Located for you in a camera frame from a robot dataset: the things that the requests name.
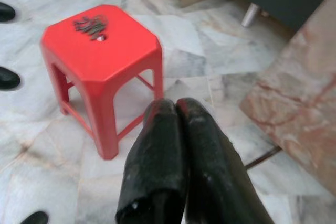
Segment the marble pattern table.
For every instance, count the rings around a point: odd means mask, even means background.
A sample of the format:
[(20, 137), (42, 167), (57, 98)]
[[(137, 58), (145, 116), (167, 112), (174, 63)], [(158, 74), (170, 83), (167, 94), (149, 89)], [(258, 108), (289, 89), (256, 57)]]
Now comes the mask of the marble pattern table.
[(323, 0), (240, 108), (336, 196), (336, 0)]

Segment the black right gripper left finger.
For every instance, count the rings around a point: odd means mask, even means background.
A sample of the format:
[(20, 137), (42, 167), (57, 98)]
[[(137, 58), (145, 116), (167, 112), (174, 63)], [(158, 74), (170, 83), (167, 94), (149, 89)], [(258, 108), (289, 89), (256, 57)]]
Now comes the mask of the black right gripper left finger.
[(187, 154), (175, 104), (153, 101), (125, 161), (116, 224), (181, 224), (187, 187)]

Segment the red plastic stool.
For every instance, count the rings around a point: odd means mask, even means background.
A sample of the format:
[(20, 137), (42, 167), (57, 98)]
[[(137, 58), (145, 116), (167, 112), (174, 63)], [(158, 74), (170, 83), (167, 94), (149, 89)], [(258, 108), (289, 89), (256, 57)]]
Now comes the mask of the red plastic stool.
[[(107, 39), (91, 41), (72, 24), (83, 16), (103, 15)], [(155, 34), (115, 5), (99, 5), (48, 26), (40, 41), (41, 52), (60, 111), (71, 114), (93, 138), (100, 157), (111, 160), (119, 141), (141, 121), (139, 115), (117, 130), (114, 97), (141, 73), (152, 71), (146, 86), (155, 99), (163, 97), (163, 52)]]

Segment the white console leg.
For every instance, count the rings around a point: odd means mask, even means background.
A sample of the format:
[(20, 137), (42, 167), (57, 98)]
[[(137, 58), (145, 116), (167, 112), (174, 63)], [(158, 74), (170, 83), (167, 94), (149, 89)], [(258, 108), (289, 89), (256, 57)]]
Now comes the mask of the white console leg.
[(255, 18), (258, 16), (259, 12), (260, 12), (260, 6), (254, 3), (251, 3), (241, 22), (241, 25), (243, 27), (249, 27), (253, 23)]

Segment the key bunch with purple carabiner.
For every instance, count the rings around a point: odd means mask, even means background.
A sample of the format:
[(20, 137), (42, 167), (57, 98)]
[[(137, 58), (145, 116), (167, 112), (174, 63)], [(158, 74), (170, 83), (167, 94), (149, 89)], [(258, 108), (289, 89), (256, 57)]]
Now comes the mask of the key bunch with purple carabiner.
[(83, 16), (79, 20), (72, 22), (75, 31), (86, 34), (91, 41), (104, 41), (107, 39), (105, 30), (108, 26), (108, 20), (103, 15), (94, 17)]

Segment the black shoe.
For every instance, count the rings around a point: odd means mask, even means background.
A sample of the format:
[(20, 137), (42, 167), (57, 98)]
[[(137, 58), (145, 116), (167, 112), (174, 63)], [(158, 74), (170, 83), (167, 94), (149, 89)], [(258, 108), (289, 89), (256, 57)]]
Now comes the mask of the black shoe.
[(11, 70), (0, 67), (0, 90), (14, 89), (20, 85), (20, 76)]
[(15, 9), (8, 4), (0, 2), (0, 23), (9, 22), (16, 16)]

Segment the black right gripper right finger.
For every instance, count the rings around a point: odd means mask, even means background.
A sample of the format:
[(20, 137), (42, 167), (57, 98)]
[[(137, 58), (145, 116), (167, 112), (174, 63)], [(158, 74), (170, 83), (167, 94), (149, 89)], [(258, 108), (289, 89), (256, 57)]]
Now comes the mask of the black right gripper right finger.
[(187, 224), (265, 224), (265, 207), (240, 155), (207, 109), (176, 103), (190, 165)]

